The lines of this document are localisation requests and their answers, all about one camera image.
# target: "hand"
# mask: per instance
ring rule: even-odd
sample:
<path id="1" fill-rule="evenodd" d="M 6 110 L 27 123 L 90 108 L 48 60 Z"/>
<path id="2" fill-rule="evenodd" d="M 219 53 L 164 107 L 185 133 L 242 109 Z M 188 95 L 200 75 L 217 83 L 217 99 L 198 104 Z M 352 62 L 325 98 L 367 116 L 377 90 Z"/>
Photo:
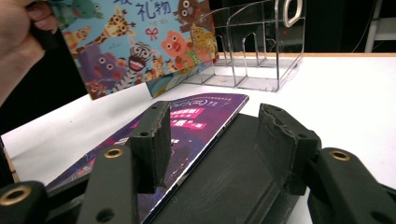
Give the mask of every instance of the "hand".
<path id="1" fill-rule="evenodd" d="M 0 0 L 0 105 L 43 56 L 44 50 L 30 35 L 31 22 L 41 30 L 56 32 L 58 22 L 50 7 L 34 0 Z"/>

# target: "finger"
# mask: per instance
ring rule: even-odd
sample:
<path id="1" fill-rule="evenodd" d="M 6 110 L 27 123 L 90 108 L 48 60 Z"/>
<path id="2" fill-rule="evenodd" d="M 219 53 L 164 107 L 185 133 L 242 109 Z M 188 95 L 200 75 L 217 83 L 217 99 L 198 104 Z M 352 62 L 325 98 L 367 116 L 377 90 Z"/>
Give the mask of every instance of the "finger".
<path id="1" fill-rule="evenodd" d="M 32 21 L 41 21 L 51 14 L 50 7 L 46 3 L 37 3 L 27 9 L 27 14 Z"/>
<path id="2" fill-rule="evenodd" d="M 58 30 L 58 21 L 54 16 L 48 16 L 41 21 L 35 22 L 35 27 L 44 31 L 51 31 L 53 34 Z"/>

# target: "book cover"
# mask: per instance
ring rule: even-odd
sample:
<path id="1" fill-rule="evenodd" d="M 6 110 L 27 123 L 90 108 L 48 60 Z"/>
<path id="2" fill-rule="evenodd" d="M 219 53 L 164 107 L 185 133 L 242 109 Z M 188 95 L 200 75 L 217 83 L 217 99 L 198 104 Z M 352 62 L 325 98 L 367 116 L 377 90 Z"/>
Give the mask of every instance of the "book cover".
<path id="1" fill-rule="evenodd" d="M 205 17 L 210 12 L 208 0 L 49 3 L 92 99 L 160 77 L 187 74 L 199 60 L 217 57 L 207 52 L 197 56 L 191 40 L 192 22 L 212 22 Z M 214 38 L 211 31 L 203 34 Z M 163 82 L 159 91 L 150 91 L 152 95 L 169 89 Z"/>
<path id="2" fill-rule="evenodd" d="M 247 101 L 248 96 L 244 94 L 203 93 L 171 102 L 172 155 L 165 174 L 166 187 L 157 188 L 155 194 L 138 194 L 140 220 L 147 222 L 154 218 Z M 139 115 L 85 154 L 50 182 L 47 191 L 88 174 L 96 153 L 104 147 L 123 145 L 141 117 Z"/>

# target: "mounting hole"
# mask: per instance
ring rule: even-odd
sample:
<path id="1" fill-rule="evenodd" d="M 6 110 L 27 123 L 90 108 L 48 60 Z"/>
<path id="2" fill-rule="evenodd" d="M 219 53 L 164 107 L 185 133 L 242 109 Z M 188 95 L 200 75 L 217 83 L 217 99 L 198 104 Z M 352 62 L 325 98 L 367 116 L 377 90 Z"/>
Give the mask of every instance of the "mounting hole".
<path id="1" fill-rule="evenodd" d="M 0 205 L 9 206 L 21 202 L 29 196 L 32 189 L 28 186 L 18 186 L 15 189 L 10 189 L 0 198 Z"/>
<path id="2" fill-rule="evenodd" d="M 108 222 L 111 219 L 113 219 L 114 216 L 115 216 L 115 214 L 114 214 L 113 210 L 111 210 L 110 208 L 106 208 L 98 213 L 98 215 L 96 216 L 96 220 L 98 222 L 102 222 L 102 223 Z"/>
<path id="3" fill-rule="evenodd" d="M 387 217 L 387 215 L 380 213 L 380 212 L 372 212 L 371 213 L 372 217 L 375 219 L 375 221 L 382 223 L 382 224 L 393 224 L 393 220 L 390 217 Z"/>
<path id="4" fill-rule="evenodd" d="M 122 155 L 122 152 L 123 151 L 120 148 L 111 148 L 110 150 L 108 150 L 105 153 L 105 157 L 110 158 L 110 159 L 116 158 L 116 157 Z"/>
<path id="5" fill-rule="evenodd" d="M 330 151 L 329 154 L 339 161 L 349 161 L 350 156 L 342 151 Z"/>

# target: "cartoon zebra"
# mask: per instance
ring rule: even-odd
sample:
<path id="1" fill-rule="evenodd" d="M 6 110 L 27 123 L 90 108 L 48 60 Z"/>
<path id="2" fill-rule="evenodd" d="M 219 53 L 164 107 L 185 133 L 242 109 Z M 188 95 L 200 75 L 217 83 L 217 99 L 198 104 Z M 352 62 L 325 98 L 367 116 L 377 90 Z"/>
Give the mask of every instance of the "cartoon zebra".
<path id="1" fill-rule="evenodd" d="M 131 56 L 128 59 L 129 70 L 122 80 L 114 86 L 111 92 L 122 91 L 133 86 L 137 73 L 146 67 L 147 61 L 151 56 L 159 53 L 158 50 L 152 49 L 150 45 L 142 42 L 134 42 L 134 39 L 131 36 L 129 41 L 132 46 L 130 48 Z"/>

